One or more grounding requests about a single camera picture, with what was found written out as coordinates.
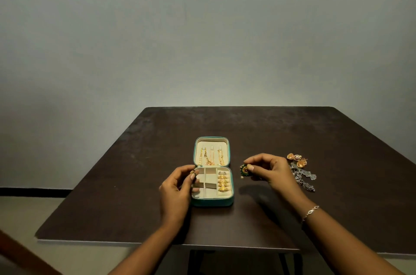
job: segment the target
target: gray wall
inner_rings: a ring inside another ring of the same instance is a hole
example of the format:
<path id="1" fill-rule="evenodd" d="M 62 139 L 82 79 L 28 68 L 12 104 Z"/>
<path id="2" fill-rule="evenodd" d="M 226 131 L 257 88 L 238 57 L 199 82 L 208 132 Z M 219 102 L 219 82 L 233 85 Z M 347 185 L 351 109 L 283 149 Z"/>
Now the gray wall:
<path id="1" fill-rule="evenodd" d="M 73 188 L 148 106 L 334 106 L 416 162 L 416 0 L 0 3 L 0 186 Z"/>

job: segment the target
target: silver bracelet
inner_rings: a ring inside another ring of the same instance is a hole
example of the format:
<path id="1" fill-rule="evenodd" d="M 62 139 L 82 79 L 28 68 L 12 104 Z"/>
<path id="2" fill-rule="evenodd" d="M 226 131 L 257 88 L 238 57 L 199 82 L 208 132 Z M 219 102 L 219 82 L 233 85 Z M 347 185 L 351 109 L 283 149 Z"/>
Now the silver bracelet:
<path id="1" fill-rule="evenodd" d="M 308 213 L 305 215 L 305 217 L 303 217 L 303 219 L 302 219 L 302 221 L 300 222 L 300 226 L 302 227 L 303 226 L 303 223 L 304 223 L 304 221 L 305 221 L 305 219 L 310 215 L 310 214 L 312 214 L 314 211 L 315 211 L 315 209 L 318 209 L 319 208 L 319 206 L 315 206 L 314 208 L 312 208 L 311 210 L 309 210 L 308 211 Z"/>

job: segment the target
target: dark wooden table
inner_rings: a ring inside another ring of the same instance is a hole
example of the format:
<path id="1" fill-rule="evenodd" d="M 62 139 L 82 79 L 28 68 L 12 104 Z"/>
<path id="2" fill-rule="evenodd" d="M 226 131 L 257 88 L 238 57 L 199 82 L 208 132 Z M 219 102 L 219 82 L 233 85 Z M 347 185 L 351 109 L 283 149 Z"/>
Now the dark wooden table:
<path id="1" fill-rule="evenodd" d="M 251 155 L 292 152 L 317 174 L 316 193 L 305 193 L 343 226 L 376 252 L 416 254 L 416 165 L 333 107 L 146 108 L 37 238 L 143 242 L 159 225 L 159 185 L 193 163 L 200 136 L 230 140 L 235 200 L 229 208 L 192 208 L 177 243 L 298 252 L 304 236 L 296 220 L 267 183 L 239 175 Z"/>

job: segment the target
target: left hand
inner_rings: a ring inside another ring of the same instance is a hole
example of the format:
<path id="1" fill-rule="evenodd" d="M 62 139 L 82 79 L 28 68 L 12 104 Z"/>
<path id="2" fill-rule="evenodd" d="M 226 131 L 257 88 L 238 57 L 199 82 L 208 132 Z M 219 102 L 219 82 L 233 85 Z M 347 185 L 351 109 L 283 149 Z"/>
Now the left hand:
<path id="1" fill-rule="evenodd" d="M 195 170 L 195 173 L 189 174 L 194 169 L 193 164 L 178 167 L 160 185 L 160 208 L 164 225 L 174 225 L 179 228 L 183 225 L 190 204 L 192 182 L 199 172 Z"/>

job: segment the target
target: jewelry box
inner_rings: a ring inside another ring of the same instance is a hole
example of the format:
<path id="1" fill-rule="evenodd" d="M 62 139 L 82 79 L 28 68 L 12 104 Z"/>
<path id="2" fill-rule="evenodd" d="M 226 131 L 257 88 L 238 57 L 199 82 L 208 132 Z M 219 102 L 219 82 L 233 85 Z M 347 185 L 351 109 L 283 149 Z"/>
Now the jewelry box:
<path id="1" fill-rule="evenodd" d="M 230 206 L 234 202 L 234 184 L 230 164 L 230 142 L 225 137 L 199 137 L 193 161 L 199 192 L 193 192 L 191 204 L 200 207 Z"/>

